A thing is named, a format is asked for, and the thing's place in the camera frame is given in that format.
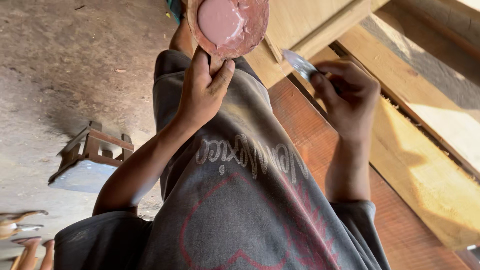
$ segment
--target person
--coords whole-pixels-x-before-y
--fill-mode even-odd
[[[390,269],[369,187],[378,81],[355,59],[316,66],[332,74],[312,84],[339,134],[325,197],[243,57],[211,77],[184,18],[169,48],[155,67],[157,134],[93,216],[56,235],[55,269]],[[164,204],[144,221],[138,204],[158,180]]]
[[[23,245],[25,250],[22,255],[15,260],[14,265],[16,270],[33,270],[36,265],[35,253],[38,245],[42,241],[42,237],[30,237],[12,240],[12,243]],[[51,239],[43,243],[46,249],[45,257],[43,258],[40,270],[51,270],[53,267],[53,247],[55,240]]]

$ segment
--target pink paste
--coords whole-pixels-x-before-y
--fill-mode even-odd
[[[244,19],[231,0],[205,0],[198,9],[198,26],[218,46],[242,32]]]

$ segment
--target forearm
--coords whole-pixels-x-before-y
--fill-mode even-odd
[[[370,200],[370,145],[370,136],[356,141],[340,137],[325,180],[328,201]]]
[[[137,206],[160,178],[168,161],[197,131],[176,118],[126,160],[104,184],[93,215]]]

